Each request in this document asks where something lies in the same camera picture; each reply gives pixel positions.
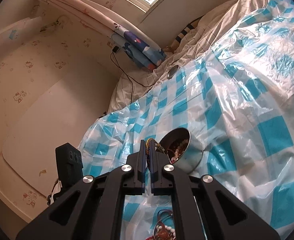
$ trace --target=black cable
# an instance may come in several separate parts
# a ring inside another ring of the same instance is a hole
[[[115,56],[115,54],[114,54],[114,52],[112,52],[111,54],[110,54],[110,59],[111,59],[111,61],[118,67],[118,68],[120,68],[121,69],[121,71],[127,76],[127,78],[128,78],[128,80],[131,82],[131,96],[130,96],[130,104],[133,102],[133,94],[134,94],[134,84],[133,84],[133,82],[130,80],[130,78],[132,79],[132,80],[134,80],[137,84],[140,84],[138,81],[136,81],[135,79],[133,79],[131,76],[128,76],[127,75],[127,73],[119,66],[119,63],[118,63],[118,60],[117,60],[117,58],[116,58],[116,56]],[[154,84],[152,84],[152,85],[150,85],[150,86],[144,86],[143,84],[140,84],[141,86],[143,86],[143,87],[145,87],[145,88],[149,88],[149,87],[152,87],[153,85],[155,85],[155,83]]]

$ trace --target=metal bolt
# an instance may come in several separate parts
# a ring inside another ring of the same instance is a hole
[[[213,177],[210,176],[210,175],[205,175],[203,177],[203,181],[206,182],[206,183],[211,183],[213,181]]]
[[[174,166],[171,164],[167,164],[164,166],[164,170],[165,171],[173,171],[174,170]]]
[[[87,175],[83,177],[83,182],[85,183],[91,183],[94,180],[93,176]]]
[[[121,167],[121,169],[127,172],[127,171],[131,171],[132,167],[129,164],[125,164]]]

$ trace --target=plastic sheet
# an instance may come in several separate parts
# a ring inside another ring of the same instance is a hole
[[[188,128],[210,174],[284,239],[294,229],[294,2],[270,0],[202,57],[130,106],[99,119],[81,144],[84,174],[126,162],[141,139]],[[121,239],[151,236],[170,197],[126,197]]]

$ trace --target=white board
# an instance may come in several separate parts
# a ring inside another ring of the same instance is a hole
[[[108,109],[116,80],[94,64],[79,63],[77,70],[40,96],[3,144],[6,162],[45,196],[58,178],[55,148],[66,142],[77,148]]]

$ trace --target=silver metal can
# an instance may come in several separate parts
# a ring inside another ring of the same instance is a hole
[[[159,143],[165,149],[165,153],[169,155],[167,152],[168,148],[172,144],[183,140],[188,140],[188,145],[173,165],[189,174],[195,170],[203,157],[203,146],[201,142],[189,130],[179,127],[166,134]]]

